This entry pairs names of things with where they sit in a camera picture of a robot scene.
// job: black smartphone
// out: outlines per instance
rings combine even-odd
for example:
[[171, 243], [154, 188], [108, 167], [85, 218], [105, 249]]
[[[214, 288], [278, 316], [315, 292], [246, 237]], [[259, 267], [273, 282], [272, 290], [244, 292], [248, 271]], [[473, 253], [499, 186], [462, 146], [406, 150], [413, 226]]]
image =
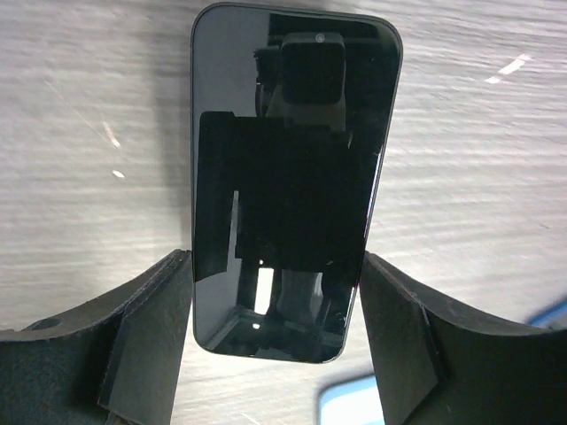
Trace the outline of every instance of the black smartphone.
[[216, 4], [191, 42], [194, 335], [220, 354], [342, 351], [400, 75], [388, 22]]

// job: gray wooden table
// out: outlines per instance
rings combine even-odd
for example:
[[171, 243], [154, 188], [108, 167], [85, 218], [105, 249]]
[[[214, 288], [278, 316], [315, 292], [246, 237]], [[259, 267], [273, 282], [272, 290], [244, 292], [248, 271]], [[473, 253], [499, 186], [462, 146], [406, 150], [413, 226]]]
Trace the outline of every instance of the gray wooden table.
[[[369, 249], [523, 321], [567, 292], [567, 4], [391, 3], [319, 4], [385, 17], [405, 43]], [[204, 5], [0, 3], [0, 328], [184, 244], [189, 30]], [[173, 424], [311, 424], [322, 387], [369, 370], [359, 306], [324, 366], [213, 357], [189, 335]]]

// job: blue object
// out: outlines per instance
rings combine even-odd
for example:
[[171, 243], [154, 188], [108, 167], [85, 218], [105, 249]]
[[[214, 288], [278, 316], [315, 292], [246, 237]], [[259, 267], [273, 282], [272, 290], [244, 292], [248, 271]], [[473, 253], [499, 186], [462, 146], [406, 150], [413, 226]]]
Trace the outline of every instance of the blue object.
[[563, 316], [567, 315], [567, 300], [555, 305], [542, 314], [535, 316], [530, 324], [538, 328], [545, 328], [554, 321], [559, 321]]
[[374, 375], [340, 383], [321, 395], [319, 424], [384, 425], [384, 415], [379, 400]]

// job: wooden surface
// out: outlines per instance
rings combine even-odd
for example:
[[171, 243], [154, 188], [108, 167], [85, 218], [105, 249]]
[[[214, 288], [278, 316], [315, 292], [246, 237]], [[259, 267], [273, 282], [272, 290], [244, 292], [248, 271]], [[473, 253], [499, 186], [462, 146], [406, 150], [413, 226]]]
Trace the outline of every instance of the wooden surface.
[[[0, 3], [0, 328], [186, 244], [188, 42], [204, 5]], [[564, 295], [567, 4], [318, 6], [387, 18], [405, 44], [369, 249], [517, 321]], [[485, 82], [520, 54], [532, 60]], [[214, 357], [188, 335], [173, 424], [311, 424], [325, 385], [369, 370], [359, 305], [324, 366]]]

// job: smartphone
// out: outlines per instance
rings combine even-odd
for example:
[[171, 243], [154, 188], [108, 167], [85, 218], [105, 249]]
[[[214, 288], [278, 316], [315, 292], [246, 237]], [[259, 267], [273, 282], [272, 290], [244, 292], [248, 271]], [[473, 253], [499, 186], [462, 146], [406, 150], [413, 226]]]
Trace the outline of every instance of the smartphone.
[[323, 363], [345, 345], [400, 75], [388, 22], [216, 4], [191, 41], [194, 336]]

